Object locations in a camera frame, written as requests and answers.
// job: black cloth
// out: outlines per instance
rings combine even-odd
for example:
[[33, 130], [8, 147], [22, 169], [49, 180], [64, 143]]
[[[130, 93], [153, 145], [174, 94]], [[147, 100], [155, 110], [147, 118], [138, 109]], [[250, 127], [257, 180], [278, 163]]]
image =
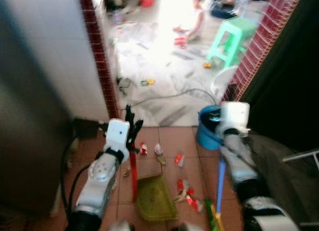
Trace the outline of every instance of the black cloth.
[[296, 223], [319, 221], [319, 171], [313, 157], [283, 163], [297, 153], [259, 134], [249, 135], [252, 158], [271, 197]]

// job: scattered trash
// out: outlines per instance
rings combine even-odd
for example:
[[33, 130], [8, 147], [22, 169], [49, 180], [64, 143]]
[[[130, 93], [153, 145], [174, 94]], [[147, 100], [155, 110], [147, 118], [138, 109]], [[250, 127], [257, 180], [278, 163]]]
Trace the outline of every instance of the scattered trash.
[[144, 142], [141, 142], [140, 155], [147, 155], [147, 154], [148, 154], [148, 148]]
[[141, 80], [141, 86], [148, 86], [149, 83], [147, 80]]
[[141, 80], [141, 86], [148, 86], [148, 85], [154, 85], [154, 84], [155, 84], [154, 79]]
[[204, 68], [211, 68], [211, 63], [205, 62], [205, 63], [203, 64], [203, 66], [204, 66]]
[[155, 145], [155, 150], [154, 150], [155, 154], [157, 155], [163, 155], [163, 150], [160, 147], [160, 144], [156, 144]]
[[118, 180], [115, 179], [114, 184], [113, 184], [113, 186], [111, 188], [111, 193], [113, 193], [116, 190], [117, 187], [118, 187]]
[[141, 0], [140, 5], [143, 7], [151, 7], [155, 3], [155, 0]]
[[149, 85], [154, 85], [155, 84], [155, 80], [153, 79], [147, 79], [147, 82]]
[[161, 165], [166, 165], [166, 159], [163, 156], [163, 150], [160, 147], [160, 144], [155, 145], [155, 150], [156, 154], [156, 160], [161, 164]]
[[189, 187], [188, 180], [178, 179], [177, 180], [178, 195], [175, 197], [175, 202], [181, 202], [187, 200], [189, 205], [197, 212], [201, 212], [203, 209], [203, 203], [198, 199], [193, 199], [191, 196], [194, 195], [194, 189]]
[[197, 212], [201, 212], [203, 210], [204, 204], [198, 199], [192, 199], [189, 195], [186, 196], [186, 200], [189, 205], [195, 209]]
[[177, 180], [177, 188], [179, 190], [183, 190], [183, 189], [187, 189], [189, 188], [189, 182], [187, 180], [181, 180], [181, 179], [178, 179]]
[[183, 167], [185, 156], [182, 154], [178, 154], [175, 158], [175, 164], [179, 167]]
[[130, 175], [130, 173], [131, 173], [131, 166], [128, 165], [128, 167], [126, 168], [126, 170], [125, 170], [124, 173], [123, 173], [123, 177], [124, 177], [124, 178], [125, 178], [125, 177], [128, 177], [128, 176]]
[[187, 189], [182, 189], [179, 191], [178, 195], [176, 196], [176, 198], [174, 199], [175, 202], [181, 202], [186, 200], [186, 196], [187, 196]]

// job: green dustpan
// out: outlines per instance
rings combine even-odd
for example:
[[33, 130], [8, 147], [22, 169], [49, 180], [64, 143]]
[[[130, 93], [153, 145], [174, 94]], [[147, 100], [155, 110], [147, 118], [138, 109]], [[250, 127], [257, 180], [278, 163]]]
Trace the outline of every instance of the green dustpan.
[[178, 219], [163, 175], [138, 179], [137, 207], [140, 216], [152, 222]]

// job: black cable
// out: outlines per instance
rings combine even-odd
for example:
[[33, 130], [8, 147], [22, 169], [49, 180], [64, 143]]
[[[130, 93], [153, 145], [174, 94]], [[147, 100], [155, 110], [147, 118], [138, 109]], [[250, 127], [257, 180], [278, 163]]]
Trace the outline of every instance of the black cable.
[[67, 146], [63, 150], [62, 158], [61, 158], [61, 164], [60, 164], [61, 197], [62, 197], [62, 202], [63, 202], [64, 210], [65, 210], [65, 213], [66, 213], [66, 217], [67, 217], [68, 220], [70, 220], [70, 213], [68, 212], [68, 203], [67, 203], [66, 194], [65, 194], [65, 186], [64, 186], [64, 173], [65, 172], [64, 171], [65, 171], [65, 164], [66, 164], [66, 158], [67, 158], [68, 150], [70, 149], [73, 141], [76, 138], [77, 138], [76, 135], [73, 136], [71, 141], [67, 144]]
[[189, 93], [189, 92], [192, 92], [192, 91], [201, 91], [203, 93], [205, 93], [206, 95], [208, 95], [213, 101], [214, 101], [214, 104], [217, 104], [215, 98], [209, 94], [207, 91], [205, 90], [202, 90], [202, 89], [197, 89], [197, 88], [194, 88], [194, 89], [189, 89], [189, 90], [186, 90], [182, 93], [179, 93], [179, 94], [176, 94], [176, 95], [169, 95], [169, 96], [158, 96], [158, 97], [152, 97], [152, 98], [149, 98], [149, 99], [146, 99], [146, 100], [142, 100], [142, 101], [139, 101], [138, 103], [132, 105], [131, 107], [135, 107], [135, 106], [138, 106], [146, 101], [149, 101], [149, 100], [155, 100], [155, 99], [167, 99], [167, 98], [174, 98], [174, 97], [178, 97], [178, 96], [181, 96], [181, 95], [184, 95], [186, 93]]
[[240, 159], [242, 162], [244, 162], [248, 167], [253, 169], [256, 173], [258, 173], [256, 166], [253, 166], [250, 164], [248, 161], [245, 160], [244, 157], [242, 157], [240, 154], [238, 154], [236, 151], [234, 151], [232, 148], [230, 148], [228, 145], [225, 143], [222, 143], [221, 146], [224, 146], [226, 149], [228, 149], [233, 155], [235, 155], [238, 159]]
[[69, 195], [69, 205], [68, 205], [68, 212], [69, 214], [72, 213], [72, 200], [73, 200], [73, 194], [74, 194], [74, 191], [75, 191], [75, 187], [76, 187], [76, 183], [78, 182], [81, 174], [83, 173], [83, 171], [85, 171], [87, 168], [90, 167], [91, 164], [83, 167], [75, 176], [74, 180], [73, 180], [73, 183], [72, 183], [72, 188], [71, 188], [71, 192], [70, 192], [70, 195]]

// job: toy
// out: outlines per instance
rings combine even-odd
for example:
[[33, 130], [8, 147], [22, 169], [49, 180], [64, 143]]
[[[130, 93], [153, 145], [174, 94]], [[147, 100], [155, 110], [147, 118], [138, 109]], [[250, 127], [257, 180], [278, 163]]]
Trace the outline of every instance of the toy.
[[204, 68], [211, 68], [211, 64], [209, 62], [205, 62], [203, 66]]
[[174, 41], [174, 45], [179, 45], [180, 48], [186, 49], [186, 38], [185, 37], [178, 37]]
[[197, 212], [201, 212], [203, 210], [204, 204], [198, 199], [192, 199], [189, 195], [186, 195], [186, 200]]
[[147, 79], [147, 82], [148, 82], [149, 85], [154, 85], [155, 80], [153, 80], [153, 79]]
[[154, 79], [141, 80], [141, 86], [148, 86], [148, 85], [154, 85], [154, 84], [155, 84]]

